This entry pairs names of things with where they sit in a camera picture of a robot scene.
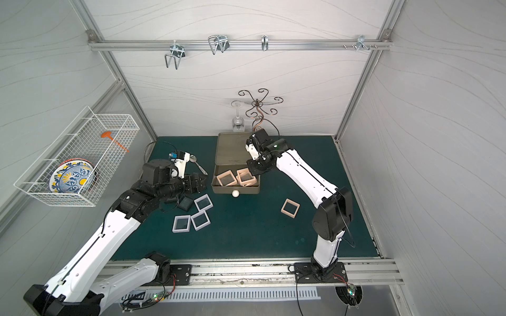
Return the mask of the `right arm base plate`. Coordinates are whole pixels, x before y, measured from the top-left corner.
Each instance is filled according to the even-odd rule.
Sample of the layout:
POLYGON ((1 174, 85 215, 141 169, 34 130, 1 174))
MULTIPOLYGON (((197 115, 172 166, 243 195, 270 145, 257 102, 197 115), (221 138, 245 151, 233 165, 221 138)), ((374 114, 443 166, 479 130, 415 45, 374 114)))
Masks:
POLYGON ((348 283, 345 265, 339 261, 327 268, 321 268, 316 263, 295 263, 293 273, 298 284, 348 283))

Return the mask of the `three-tier drawer organizer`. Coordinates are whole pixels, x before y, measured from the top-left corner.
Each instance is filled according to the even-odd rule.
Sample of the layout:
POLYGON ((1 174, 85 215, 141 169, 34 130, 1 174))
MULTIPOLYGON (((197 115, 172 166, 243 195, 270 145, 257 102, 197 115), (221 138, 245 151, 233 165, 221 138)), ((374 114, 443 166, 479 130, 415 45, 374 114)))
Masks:
POLYGON ((246 151, 246 141, 249 136, 249 132, 223 132, 218 135, 212 177, 213 193, 232 194, 234 190, 238 190, 240 195, 260 193, 259 176, 257 176, 257 182, 251 186, 241 186, 239 183, 234 186, 222 186, 216 179, 217 176, 228 171, 231 171, 233 176, 237 176, 238 170, 247 168, 246 161, 251 158, 249 152, 246 151))

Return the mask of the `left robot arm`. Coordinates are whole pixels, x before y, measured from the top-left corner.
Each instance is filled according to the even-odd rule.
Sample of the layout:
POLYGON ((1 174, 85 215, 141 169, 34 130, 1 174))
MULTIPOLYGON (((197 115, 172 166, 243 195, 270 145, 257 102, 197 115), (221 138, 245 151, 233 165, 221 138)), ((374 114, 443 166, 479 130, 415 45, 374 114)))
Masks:
POLYGON ((70 262, 46 284, 34 284, 27 290, 24 301, 32 311, 36 315, 100 315, 137 287, 173 282, 169 258, 156 251, 110 278, 96 278, 162 202, 206 189, 207 172, 187 174, 186 164, 180 159, 145 163, 141 178, 115 200, 101 226, 70 262))

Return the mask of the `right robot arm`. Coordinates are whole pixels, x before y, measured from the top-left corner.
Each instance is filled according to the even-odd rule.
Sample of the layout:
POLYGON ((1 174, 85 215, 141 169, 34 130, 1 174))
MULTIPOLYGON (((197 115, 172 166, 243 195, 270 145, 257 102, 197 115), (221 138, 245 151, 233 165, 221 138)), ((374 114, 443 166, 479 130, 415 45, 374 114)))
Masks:
POLYGON ((247 165, 252 175, 278 169, 309 197, 316 208, 312 227, 318 236, 312 262, 320 269, 331 267, 353 220, 352 193, 320 176, 284 139, 274 141, 256 132, 247 139, 245 149, 250 155, 247 165))

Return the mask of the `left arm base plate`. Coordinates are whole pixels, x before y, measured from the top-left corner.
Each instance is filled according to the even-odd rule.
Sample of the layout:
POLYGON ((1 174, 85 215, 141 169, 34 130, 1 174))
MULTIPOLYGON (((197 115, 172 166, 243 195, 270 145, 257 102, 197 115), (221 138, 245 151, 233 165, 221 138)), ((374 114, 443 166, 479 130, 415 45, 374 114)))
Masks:
POLYGON ((144 283, 142 286, 158 286, 158 285, 171 285, 175 286, 188 286, 191 280, 192 265, 189 264, 176 264, 164 265, 159 268, 155 274, 154 280, 149 283, 144 283))

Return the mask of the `pink brooch box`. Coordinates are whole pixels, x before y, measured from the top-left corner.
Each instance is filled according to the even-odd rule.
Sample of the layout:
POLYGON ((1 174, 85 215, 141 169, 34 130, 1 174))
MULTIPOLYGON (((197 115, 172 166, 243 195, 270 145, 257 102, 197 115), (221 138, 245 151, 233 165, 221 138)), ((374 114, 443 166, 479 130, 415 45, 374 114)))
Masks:
POLYGON ((281 208, 281 213, 294 219, 299 211, 299 208, 300 204, 290 199, 286 199, 281 208))
POLYGON ((250 173, 248 168, 237 170, 236 179, 238 184, 243 187, 252 186, 258 182, 257 178, 250 173))
POLYGON ((235 186, 238 181, 231 170, 225 171, 216 176, 220 186, 235 186))

